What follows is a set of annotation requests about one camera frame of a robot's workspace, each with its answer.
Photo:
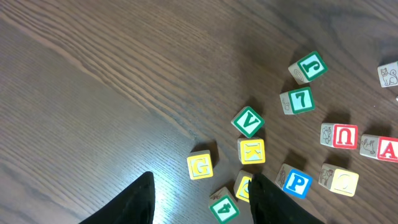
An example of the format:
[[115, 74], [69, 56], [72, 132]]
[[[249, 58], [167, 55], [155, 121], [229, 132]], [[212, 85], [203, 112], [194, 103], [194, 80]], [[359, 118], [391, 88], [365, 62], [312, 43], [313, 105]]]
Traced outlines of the yellow C block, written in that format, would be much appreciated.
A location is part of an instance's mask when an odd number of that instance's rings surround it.
[[234, 195], [236, 198], [249, 203], [249, 182], [252, 180], [252, 174], [245, 170], [240, 170], [234, 184]]

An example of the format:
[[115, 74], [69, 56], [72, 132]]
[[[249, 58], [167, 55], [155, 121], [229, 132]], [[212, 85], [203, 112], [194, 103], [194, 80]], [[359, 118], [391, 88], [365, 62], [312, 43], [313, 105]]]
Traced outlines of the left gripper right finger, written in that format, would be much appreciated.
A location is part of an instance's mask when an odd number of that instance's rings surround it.
[[261, 173], [253, 175], [248, 190], [256, 224], [323, 224]]

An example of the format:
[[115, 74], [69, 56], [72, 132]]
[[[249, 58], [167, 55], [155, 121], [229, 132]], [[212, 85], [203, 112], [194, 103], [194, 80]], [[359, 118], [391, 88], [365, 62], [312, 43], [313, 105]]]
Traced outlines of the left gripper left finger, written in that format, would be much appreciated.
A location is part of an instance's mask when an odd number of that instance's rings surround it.
[[154, 175], [147, 171], [80, 224], [153, 224], [154, 212]]

